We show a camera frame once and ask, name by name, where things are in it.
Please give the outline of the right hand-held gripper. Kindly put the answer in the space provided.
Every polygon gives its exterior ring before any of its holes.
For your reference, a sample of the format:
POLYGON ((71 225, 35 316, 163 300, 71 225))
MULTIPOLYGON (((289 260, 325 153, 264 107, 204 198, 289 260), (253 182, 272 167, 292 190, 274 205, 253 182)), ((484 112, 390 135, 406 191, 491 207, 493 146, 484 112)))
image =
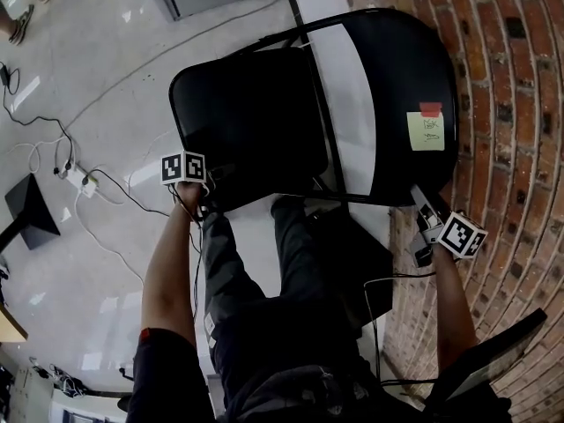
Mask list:
POLYGON ((443 246, 456 260, 472 259, 477 255, 488 235, 485 229, 459 211, 440 215, 417 184, 411 186, 410 193, 419 209, 419 231, 410 245, 413 262, 418 268, 431 264, 433 245, 443 246))

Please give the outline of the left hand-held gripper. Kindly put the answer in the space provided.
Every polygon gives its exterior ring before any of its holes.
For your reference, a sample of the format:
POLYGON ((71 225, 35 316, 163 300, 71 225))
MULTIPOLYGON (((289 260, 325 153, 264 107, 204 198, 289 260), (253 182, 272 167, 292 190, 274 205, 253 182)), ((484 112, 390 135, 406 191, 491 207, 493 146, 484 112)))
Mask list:
POLYGON ((160 184, 167 187, 175 203, 181 197, 176 185, 180 182, 193 182, 202 187, 200 202, 196 213, 190 213, 185 203, 182 208, 194 218, 195 221, 203 221, 205 213, 204 198, 209 194, 209 175, 205 164, 205 156, 200 153, 181 151, 168 154, 160 159, 160 184))

